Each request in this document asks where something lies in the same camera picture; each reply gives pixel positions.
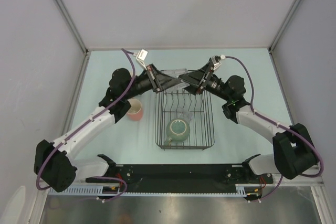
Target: cup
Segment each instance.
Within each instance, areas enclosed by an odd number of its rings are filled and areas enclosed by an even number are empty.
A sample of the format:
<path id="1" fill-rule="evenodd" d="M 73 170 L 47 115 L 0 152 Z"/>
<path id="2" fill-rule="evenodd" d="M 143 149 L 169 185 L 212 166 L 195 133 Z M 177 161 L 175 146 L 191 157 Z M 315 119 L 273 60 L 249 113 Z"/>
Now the cup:
<path id="1" fill-rule="evenodd" d="M 140 121 L 143 116 L 142 103 L 138 99 L 128 100 L 131 104 L 131 108 L 127 112 L 127 116 L 132 121 Z"/>
<path id="2" fill-rule="evenodd" d="M 170 145 L 172 142 L 183 142 L 190 135 L 189 123 L 180 118 L 171 120 L 166 127 L 167 138 L 164 145 Z"/>

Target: gray wall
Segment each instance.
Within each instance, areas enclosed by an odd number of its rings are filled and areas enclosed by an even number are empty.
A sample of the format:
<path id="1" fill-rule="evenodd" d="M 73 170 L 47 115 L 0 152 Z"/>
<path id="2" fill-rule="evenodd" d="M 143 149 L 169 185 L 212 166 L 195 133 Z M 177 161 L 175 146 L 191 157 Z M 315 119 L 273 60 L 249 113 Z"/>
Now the gray wall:
<path id="1" fill-rule="evenodd" d="M 336 206 L 336 0 L 304 0 L 275 52 L 295 121 L 305 124 L 325 162 Z"/>
<path id="2" fill-rule="evenodd" d="M 20 186 L 13 203 L 16 215 L 25 203 L 25 223 L 36 196 L 36 144 L 60 135 L 83 54 L 52 0 L 0 6 L 0 223 L 14 223 L 3 213 Z"/>

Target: rack wire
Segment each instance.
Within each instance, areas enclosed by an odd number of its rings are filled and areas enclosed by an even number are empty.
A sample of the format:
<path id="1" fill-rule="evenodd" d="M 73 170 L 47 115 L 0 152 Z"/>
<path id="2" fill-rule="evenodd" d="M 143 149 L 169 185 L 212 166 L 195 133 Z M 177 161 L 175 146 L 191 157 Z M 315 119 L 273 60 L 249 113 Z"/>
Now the rack wire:
<path id="1" fill-rule="evenodd" d="M 190 135 L 183 142 L 164 145 L 166 126 L 181 117 L 181 110 L 192 115 Z M 161 92 L 155 98 L 155 143 L 164 150 L 205 150 L 215 144 L 211 94 L 192 95 L 187 91 Z"/>

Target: green bowl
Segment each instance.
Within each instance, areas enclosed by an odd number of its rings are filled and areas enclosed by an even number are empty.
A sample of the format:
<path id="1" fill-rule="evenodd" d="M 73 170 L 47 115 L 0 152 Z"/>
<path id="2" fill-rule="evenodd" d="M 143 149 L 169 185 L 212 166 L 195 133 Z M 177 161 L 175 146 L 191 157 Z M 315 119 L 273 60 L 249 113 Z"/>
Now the green bowl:
<path id="1" fill-rule="evenodd" d="M 170 145 L 171 142 L 183 142 L 187 140 L 190 135 L 189 123 L 180 118 L 171 120 L 166 127 L 167 138 L 164 145 Z"/>

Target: shiny floor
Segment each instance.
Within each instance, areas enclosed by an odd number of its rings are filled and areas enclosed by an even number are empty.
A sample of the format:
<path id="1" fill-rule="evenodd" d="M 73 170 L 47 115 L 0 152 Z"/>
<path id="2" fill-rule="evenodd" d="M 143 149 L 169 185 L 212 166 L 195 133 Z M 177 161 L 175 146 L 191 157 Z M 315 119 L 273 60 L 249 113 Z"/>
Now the shiny floor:
<path id="1" fill-rule="evenodd" d="M 310 187 L 280 187 L 261 204 L 223 197 L 125 196 L 104 204 L 79 199 L 49 196 L 40 224 L 321 223 Z"/>

